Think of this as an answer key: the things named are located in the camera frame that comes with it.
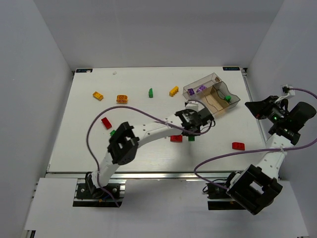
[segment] orange lego brick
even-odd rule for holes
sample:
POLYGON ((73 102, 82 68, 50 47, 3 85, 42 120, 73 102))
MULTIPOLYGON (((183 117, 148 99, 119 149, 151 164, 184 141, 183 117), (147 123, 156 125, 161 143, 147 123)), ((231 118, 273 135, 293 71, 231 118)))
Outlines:
POLYGON ((100 94, 99 92, 94 92, 93 96, 97 98, 99 101, 101 101, 101 99, 104 98, 104 96, 100 94))
POLYGON ((172 90, 170 90, 169 95, 173 97, 178 92, 178 87, 175 86, 172 90))
POLYGON ((122 104, 128 103, 128 96, 126 96, 126 95, 118 95, 117 96, 117 103, 122 103, 122 104))

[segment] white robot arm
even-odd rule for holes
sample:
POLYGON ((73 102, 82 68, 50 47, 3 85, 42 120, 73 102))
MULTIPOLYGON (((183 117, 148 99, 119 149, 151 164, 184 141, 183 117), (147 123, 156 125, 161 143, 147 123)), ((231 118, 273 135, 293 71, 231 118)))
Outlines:
POLYGON ((280 149, 267 152, 260 162, 250 165, 243 172, 233 172, 225 186, 226 193, 253 215, 270 205, 281 192, 277 182, 280 166, 286 156, 283 148, 291 148, 300 138, 298 131, 305 122, 314 117, 316 110, 305 102, 299 102, 290 112, 288 101, 295 95, 292 87, 282 87, 284 96, 269 96, 263 101, 248 102, 245 105, 257 119, 269 119, 273 126, 269 130, 272 136, 266 142, 266 149, 280 149))
POLYGON ((141 146, 167 136, 191 135, 184 130, 200 133, 201 126, 214 120, 208 108, 198 110, 198 103, 186 103, 185 107, 185 110, 165 118, 166 124, 152 122, 130 126, 128 122, 122 123, 109 140, 106 156, 100 164, 100 171, 96 170, 86 176, 85 183, 90 193, 98 192, 101 186, 105 187, 121 165, 130 163, 135 158, 137 149, 141 146))

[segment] white tabletop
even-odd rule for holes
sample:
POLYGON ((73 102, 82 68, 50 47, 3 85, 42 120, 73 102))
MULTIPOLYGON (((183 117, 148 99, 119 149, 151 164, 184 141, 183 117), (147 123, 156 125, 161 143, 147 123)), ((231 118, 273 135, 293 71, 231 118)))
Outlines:
MULTIPOLYGON (((223 71, 222 67, 156 67, 156 68, 94 68, 91 73, 76 73, 67 101, 65 113, 55 142, 49 172, 87 172, 96 169, 89 154, 85 137, 94 117, 104 109, 116 105, 116 96, 128 96, 129 106, 165 118, 184 109, 184 86, 215 72, 241 101, 220 118, 209 133, 197 136, 195 142, 186 137, 183 143, 160 139, 140 148, 131 163, 121 166, 119 172, 191 172, 198 163, 225 153, 235 152, 232 142, 243 142, 247 150, 263 148, 263 141, 256 119, 244 103, 249 101, 240 71, 223 71), (174 87, 179 93, 168 95, 174 87), (154 97, 148 91, 153 88, 154 97), (93 98, 98 91, 101 101, 93 98)), ((128 109, 115 109, 107 117, 112 128, 106 130, 100 120, 92 129, 91 148, 101 161, 106 153, 110 132, 122 122, 130 125, 149 123, 152 120, 128 109)), ((213 161, 201 167, 202 171, 244 170, 256 164, 261 155, 249 154, 213 161)))

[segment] white table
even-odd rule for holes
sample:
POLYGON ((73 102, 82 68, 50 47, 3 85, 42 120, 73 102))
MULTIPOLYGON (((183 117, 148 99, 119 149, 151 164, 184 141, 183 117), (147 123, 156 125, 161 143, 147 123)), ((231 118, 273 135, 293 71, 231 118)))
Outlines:
MULTIPOLYGON (((91 73, 76 73, 67 101, 64 117, 51 156, 48 172, 72 173, 96 169, 89 154, 85 137, 94 117, 102 110, 116 105, 116 96, 128 96, 127 105, 165 118, 184 109, 182 89, 189 83, 215 72, 241 101, 225 115, 216 118, 216 127, 196 137, 195 142, 172 143, 169 138, 143 146, 135 160, 119 168, 119 172, 191 172, 195 165, 213 156, 234 152, 232 142, 243 142, 247 150, 263 148, 256 120, 244 103, 248 92, 240 71, 223 71, 222 67, 156 67, 156 68, 94 68, 91 73), (169 91, 178 86, 174 97, 169 91), (148 91, 153 88, 154 97, 148 91), (98 101, 92 94, 98 91, 104 99, 98 101)), ((105 155, 109 133, 122 122, 130 125, 149 123, 152 120, 128 109, 112 110, 105 115, 112 124, 106 130, 101 121, 92 129, 91 148, 101 161, 105 155)), ((202 171, 218 172, 244 170, 256 164, 261 155, 250 154, 228 157, 204 165, 202 171)))
POLYGON ((208 211, 204 181, 130 180, 122 206, 72 207, 77 179, 41 178, 25 229, 35 238, 290 238, 307 236, 289 182, 256 216, 208 211))

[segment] clear plastic bin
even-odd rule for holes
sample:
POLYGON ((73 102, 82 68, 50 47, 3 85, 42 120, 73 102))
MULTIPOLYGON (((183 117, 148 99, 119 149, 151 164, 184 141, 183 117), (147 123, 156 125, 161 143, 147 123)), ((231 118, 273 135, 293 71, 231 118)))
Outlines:
POLYGON ((227 85, 215 73, 185 86, 183 96, 187 100, 202 101, 214 116, 235 107, 240 101, 237 95, 229 92, 227 85))

